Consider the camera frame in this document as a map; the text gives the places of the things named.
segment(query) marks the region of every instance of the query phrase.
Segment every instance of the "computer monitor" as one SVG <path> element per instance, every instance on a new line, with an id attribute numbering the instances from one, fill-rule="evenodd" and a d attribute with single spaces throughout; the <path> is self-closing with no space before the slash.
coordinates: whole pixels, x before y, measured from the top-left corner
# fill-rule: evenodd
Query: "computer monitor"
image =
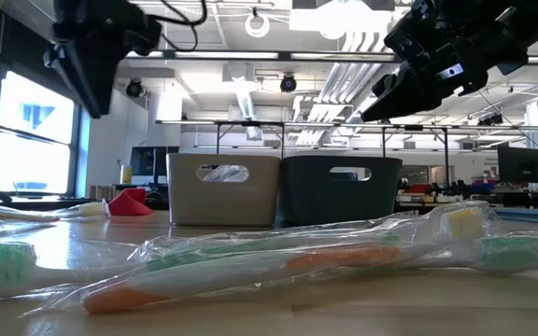
<path id="1" fill-rule="evenodd" d="M 153 183 L 157 184 L 159 176 L 167 175 L 166 155 L 178 152 L 179 147 L 133 147 L 132 175 L 153 176 Z"/>
<path id="2" fill-rule="evenodd" d="M 498 147 L 500 180 L 538 183 L 538 149 Z"/>

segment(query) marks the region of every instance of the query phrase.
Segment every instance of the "dark gray storage bin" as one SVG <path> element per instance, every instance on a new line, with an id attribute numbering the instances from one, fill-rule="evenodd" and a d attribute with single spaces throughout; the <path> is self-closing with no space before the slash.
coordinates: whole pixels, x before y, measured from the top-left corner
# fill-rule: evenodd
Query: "dark gray storage bin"
<path id="1" fill-rule="evenodd" d="M 361 167 L 370 178 L 351 181 L 334 167 Z M 281 162 L 278 206 L 294 225 L 374 219 L 393 212 L 402 160 L 299 156 Z"/>

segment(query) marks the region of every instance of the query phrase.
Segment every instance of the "bin handle hole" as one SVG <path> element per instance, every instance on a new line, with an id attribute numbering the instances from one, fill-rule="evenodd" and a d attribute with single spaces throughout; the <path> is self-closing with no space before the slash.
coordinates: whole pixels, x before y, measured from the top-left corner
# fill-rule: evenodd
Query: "bin handle hole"
<path id="1" fill-rule="evenodd" d="M 373 172 L 364 167 L 333 167 L 329 176 L 334 181 L 360 181 L 366 182 L 371 179 Z"/>
<path id="2" fill-rule="evenodd" d="M 248 180 L 250 172 L 241 165 L 203 164 L 196 170 L 196 176 L 203 182 L 242 183 Z"/>

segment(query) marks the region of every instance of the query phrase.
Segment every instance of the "storage bin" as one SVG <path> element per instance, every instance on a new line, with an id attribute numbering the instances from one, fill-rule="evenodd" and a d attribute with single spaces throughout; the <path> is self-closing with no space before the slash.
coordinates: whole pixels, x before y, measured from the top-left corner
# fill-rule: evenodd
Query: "storage bin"
<path id="1" fill-rule="evenodd" d="M 275 220 L 280 160 L 244 155 L 168 154 L 167 179 L 172 223 L 182 226 L 271 226 Z M 244 182 L 208 182 L 219 165 L 248 169 Z"/>
<path id="2" fill-rule="evenodd" d="M 366 180 L 337 178 L 334 167 L 367 169 Z M 373 219 L 393 212 L 402 160 L 298 156 L 281 162 L 279 213 L 294 225 Z"/>

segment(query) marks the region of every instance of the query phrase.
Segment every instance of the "red object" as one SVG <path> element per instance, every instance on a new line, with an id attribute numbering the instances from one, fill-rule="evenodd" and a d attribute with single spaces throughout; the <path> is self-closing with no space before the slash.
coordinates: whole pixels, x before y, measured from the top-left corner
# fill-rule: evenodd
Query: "red object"
<path id="1" fill-rule="evenodd" d="M 153 213 L 144 205 L 147 191 L 144 189 L 124 189 L 109 203 L 111 216 L 146 216 Z"/>
<path id="2" fill-rule="evenodd" d="M 406 190 L 404 193 L 419 193 L 419 194 L 424 194 L 425 192 L 427 192 L 427 189 L 429 189 L 431 187 L 430 184 L 419 184 L 419 183 L 416 183 L 412 186 L 410 186 L 410 189 Z"/>

